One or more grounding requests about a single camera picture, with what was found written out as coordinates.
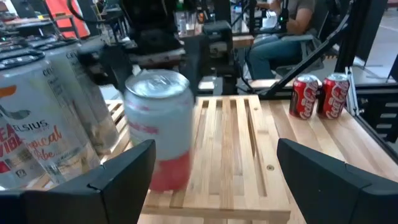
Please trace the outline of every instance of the butcher block countertop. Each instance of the butcher block countertop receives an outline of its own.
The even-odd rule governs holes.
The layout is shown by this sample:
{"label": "butcher block countertop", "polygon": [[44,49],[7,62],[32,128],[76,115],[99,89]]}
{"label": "butcher block countertop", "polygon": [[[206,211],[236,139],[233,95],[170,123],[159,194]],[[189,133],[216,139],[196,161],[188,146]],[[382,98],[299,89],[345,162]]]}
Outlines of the butcher block countertop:
{"label": "butcher block countertop", "polygon": [[[132,146],[122,102],[107,103],[121,136],[102,161]],[[337,120],[314,113],[304,121],[289,115],[289,103],[257,96],[199,97],[189,183],[179,191],[149,191],[139,223],[305,223],[279,167],[279,138],[398,182],[397,165],[347,111]],[[52,184],[44,176],[29,187]]]}

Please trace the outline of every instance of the celsius logo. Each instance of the celsius logo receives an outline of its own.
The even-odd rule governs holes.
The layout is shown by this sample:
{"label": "celsius logo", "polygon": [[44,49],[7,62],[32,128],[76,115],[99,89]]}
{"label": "celsius logo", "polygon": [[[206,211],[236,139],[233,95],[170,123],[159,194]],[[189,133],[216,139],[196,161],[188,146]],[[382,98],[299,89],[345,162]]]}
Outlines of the celsius logo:
{"label": "celsius logo", "polygon": [[[6,96],[11,96],[16,91],[17,91],[16,85],[0,88],[0,99],[4,98]],[[8,110],[4,109],[1,105],[0,105],[0,111],[3,113],[4,116],[7,116],[8,118],[11,118],[11,119],[16,119],[16,120],[25,119],[26,117],[28,117],[30,115],[29,110],[20,110],[20,111],[12,112],[12,111],[8,111]]]}

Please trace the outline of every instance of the chair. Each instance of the chair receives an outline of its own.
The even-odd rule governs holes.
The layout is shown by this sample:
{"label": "chair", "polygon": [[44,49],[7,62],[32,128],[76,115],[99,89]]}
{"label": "chair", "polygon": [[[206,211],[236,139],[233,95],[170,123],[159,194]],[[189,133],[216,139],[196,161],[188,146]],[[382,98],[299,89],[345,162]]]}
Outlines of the chair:
{"label": "chair", "polygon": [[[315,6],[315,12],[312,16],[311,27],[317,31],[316,36],[312,34],[305,35],[288,35],[282,37],[283,41],[297,41],[300,42],[302,54],[297,58],[292,58],[290,60],[271,60],[271,69],[276,71],[279,75],[284,76],[291,69],[293,69],[296,64],[300,63],[303,59],[307,58],[322,42],[320,41],[320,36],[323,29],[328,25],[326,24],[329,15],[329,7],[326,3],[327,0],[317,0]],[[323,60],[325,58],[319,58],[316,62],[312,63],[308,68],[306,68],[303,73],[309,73],[314,70],[323,69]]]}

